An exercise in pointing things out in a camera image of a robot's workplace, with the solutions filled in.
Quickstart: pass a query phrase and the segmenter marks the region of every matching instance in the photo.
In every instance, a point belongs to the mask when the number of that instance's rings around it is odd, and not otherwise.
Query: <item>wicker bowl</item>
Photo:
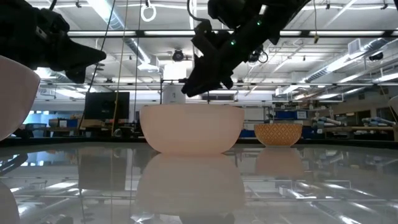
[[[230,149],[242,129],[244,111],[225,105],[145,106],[144,136],[156,151],[176,155],[219,154]]]
[[[301,136],[302,124],[256,124],[254,133],[266,146],[291,146]]]

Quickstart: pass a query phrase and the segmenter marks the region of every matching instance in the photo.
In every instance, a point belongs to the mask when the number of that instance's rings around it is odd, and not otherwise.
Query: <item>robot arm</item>
[[[182,92],[189,97],[221,88],[230,89],[230,76],[241,62],[247,62],[266,40],[277,44],[279,32],[309,0],[209,0],[208,13],[234,32],[212,31],[209,20],[200,19],[192,43],[203,56],[195,55],[195,68]]]
[[[83,83],[86,67],[106,58],[100,50],[71,41],[60,14],[24,0],[0,1],[0,24],[0,55],[33,70],[65,71],[70,80]]]

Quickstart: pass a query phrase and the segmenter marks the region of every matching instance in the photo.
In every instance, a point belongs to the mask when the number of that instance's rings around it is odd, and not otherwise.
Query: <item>reflective table surface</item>
[[[159,154],[145,143],[7,147],[0,223],[398,223],[398,151],[237,144]]]

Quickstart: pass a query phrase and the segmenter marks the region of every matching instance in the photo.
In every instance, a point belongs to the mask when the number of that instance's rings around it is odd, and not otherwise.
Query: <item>monitor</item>
[[[113,119],[116,93],[87,93],[85,119]],[[119,92],[118,119],[129,119],[130,93]]]

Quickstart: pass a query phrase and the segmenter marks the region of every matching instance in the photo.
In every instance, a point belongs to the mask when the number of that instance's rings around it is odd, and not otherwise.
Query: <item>desk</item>
[[[44,137],[50,137],[51,136],[51,132],[54,133],[70,133],[71,131],[73,131],[73,135],[77,136],[79,134],[78,130],[76,127],[73,128],[67,128],[67,127],[45,127],[45,128],[35,128],[33,130],[42,130],[44,131]]]
[[[344,132],[348,133],[348,138],[353,139],[355,131],[393,131],[394,132],[394,141],[398,142],[398,126],[394,127],[365,127],[365,126],[352,126],[352,127],[332,127],[332,128],[323,128],[322,131],[325,133],[325,138],[327,133],[336,133],[336,132]]]

